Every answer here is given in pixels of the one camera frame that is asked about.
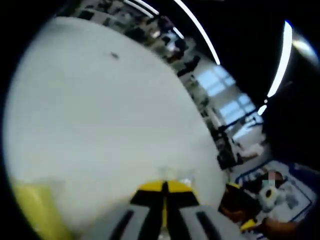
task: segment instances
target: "white object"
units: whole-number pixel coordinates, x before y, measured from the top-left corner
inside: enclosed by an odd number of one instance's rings
[[[293,216],[293,211],[289,208],[285,201],[274,206],[274,208],[268,214],[269,218],[277,220],[281,223],[289,222]]]
[[[176,27],[173,27],[173,31],[179,36],[179,38],[185,39],[185,37],[182,35],[182,33]]]
[[[152,52],[102,25],[49,22],[21,59],[3,142],[10,176],[63,182],[57,207],[81,232],[159,167],[195,169],[199,200],[218,208],[218,151],[187,91]]]
[[[285,21],[284,29],[283,29],[283,43],[282,43],[282,52],[281,52],[280,62],[279,62],[274,80],[270,87],[270,90],[267,94],[268,98],[271,98],[273,95],[276,94],[282,82],[282,79],[284,78],[284,75],[289,63],[289,59],[290,59],[291,48],[292,48],[292,27],[287,21]],[[267,105],[261,106],[258,110],[258,114],[261,116],[266,110],[266,108],[267,108]]]
[[[248,149],[245,149],[244,151],[240,151],[240,155],[242,157],[248,157],[251,156],[252,154],[257,154],[260,156],[264,152],[264,147],[261,146],[259,143],[256,143],[252,146],[250,146]]]
[[[275,186],[267,185],[260,190],[257,198],[263,211],[269,212],[276,205],[279,196],[280,193]]]

